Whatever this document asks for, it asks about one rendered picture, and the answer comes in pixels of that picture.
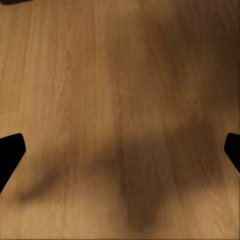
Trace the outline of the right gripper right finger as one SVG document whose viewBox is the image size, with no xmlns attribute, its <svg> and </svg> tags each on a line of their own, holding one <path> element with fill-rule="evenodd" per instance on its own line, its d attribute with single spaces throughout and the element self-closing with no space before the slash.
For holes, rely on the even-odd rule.
<svg viewBox="0 0 240 240">
<path fill-rule="evenodd" d="M 229 133 L 225 141 L 224 150 L 240 173 L 240 135 Z"/>
</svg>

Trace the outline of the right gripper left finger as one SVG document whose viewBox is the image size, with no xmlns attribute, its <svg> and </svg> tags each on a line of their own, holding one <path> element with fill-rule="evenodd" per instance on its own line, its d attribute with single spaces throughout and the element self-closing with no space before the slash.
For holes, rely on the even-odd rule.
<svg viewBox="0 0 240 240">
<path fill-rule="evenodd" d="M 21 133 L 0 138 L 0 193 L 26 152 Z"/>
</svg>

